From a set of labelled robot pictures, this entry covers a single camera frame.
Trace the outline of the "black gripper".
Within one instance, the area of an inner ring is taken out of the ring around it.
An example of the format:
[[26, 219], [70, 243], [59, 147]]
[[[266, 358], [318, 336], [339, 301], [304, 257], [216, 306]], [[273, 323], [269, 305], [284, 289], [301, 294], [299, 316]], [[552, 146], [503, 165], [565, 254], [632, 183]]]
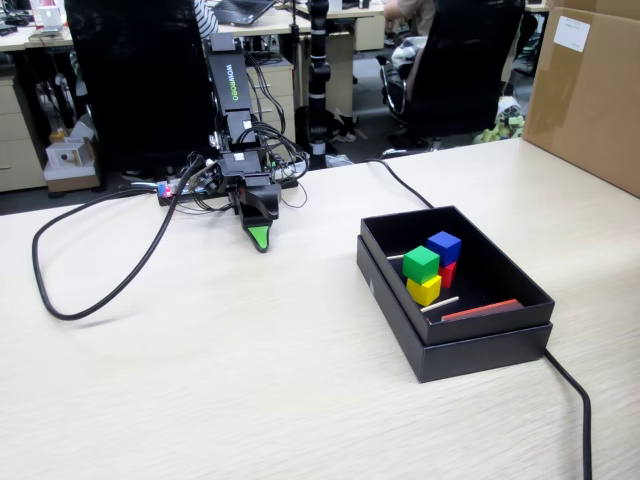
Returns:
[[280, 185], [266, 167], [265, 151], [222, 153], [217, 168], [217, 193], [245, 188], [237, 194], [241, 227], [258, 252], [267, 252], [271, 220], [279, 218]]

